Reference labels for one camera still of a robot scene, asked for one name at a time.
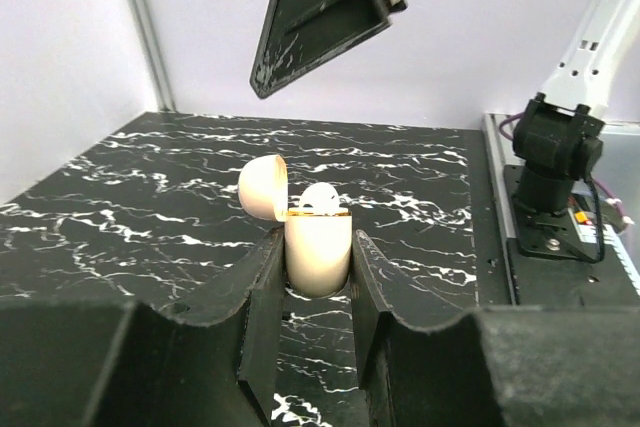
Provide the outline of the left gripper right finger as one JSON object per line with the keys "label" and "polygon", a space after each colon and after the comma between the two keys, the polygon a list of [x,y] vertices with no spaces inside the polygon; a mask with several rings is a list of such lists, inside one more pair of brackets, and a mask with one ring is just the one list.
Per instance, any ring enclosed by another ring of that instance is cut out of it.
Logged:
{"label": "left gripper right finger", "polygon": [[635,426],[639,302],[597,277],[568,306],[467,307],[352,244],[358,384],[373,426]]}

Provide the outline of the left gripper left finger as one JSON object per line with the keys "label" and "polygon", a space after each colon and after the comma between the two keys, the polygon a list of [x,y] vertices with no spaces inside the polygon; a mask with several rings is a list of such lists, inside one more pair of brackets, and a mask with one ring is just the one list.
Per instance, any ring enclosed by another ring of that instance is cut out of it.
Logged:
{"label": "left gripper left finger", "polygon": [[1,305],[5,426],[267,426],[284,299],[269,231],[185,299]]}

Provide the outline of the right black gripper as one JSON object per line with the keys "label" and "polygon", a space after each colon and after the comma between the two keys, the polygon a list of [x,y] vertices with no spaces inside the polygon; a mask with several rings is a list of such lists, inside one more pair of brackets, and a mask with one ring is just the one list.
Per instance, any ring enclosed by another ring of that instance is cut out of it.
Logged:
{"label": "right black gripper", "polygon": [[390,26],[406,0],[269,0],[249,82],[265,99]]}

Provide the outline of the beige earbud charging case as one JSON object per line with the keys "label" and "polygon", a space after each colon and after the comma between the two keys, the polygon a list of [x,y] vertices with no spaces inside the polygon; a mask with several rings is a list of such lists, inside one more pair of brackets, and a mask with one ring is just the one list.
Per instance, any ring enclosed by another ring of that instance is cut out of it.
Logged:
{"label": "beige earbud charging case", "polygon": [[284,225],[285,268],[291,287],[308,298],[324,298],[346,283],[352,245],[352,214],[315,215],[289,205],[288,171],[274,154],[246,163],[238,198],[250,216]]}

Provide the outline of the beige earbud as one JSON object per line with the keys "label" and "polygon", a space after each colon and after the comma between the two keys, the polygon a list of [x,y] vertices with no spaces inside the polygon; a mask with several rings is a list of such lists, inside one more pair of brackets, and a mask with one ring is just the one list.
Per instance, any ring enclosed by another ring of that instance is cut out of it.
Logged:
{"label": "beige earbud", "polygon": [[318,182],[307,187],[301,194],[297,207],[315,215],[337,215],[346,212],[341,206],[336,188],[327,182]]}

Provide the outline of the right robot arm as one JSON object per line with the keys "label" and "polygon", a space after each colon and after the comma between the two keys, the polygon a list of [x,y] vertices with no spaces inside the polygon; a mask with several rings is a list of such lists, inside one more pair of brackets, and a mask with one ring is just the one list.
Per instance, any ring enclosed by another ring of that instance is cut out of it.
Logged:
{"label": "right robot arm", "polygon": [[[379,34],[406,0],[269,0],[250,85],[267,98]],[[612,83],[639,34],[639,0],[591,0],[559,63],[529,101],[512,147],[524,162],[515,204],[560,214],[589,181]]]}

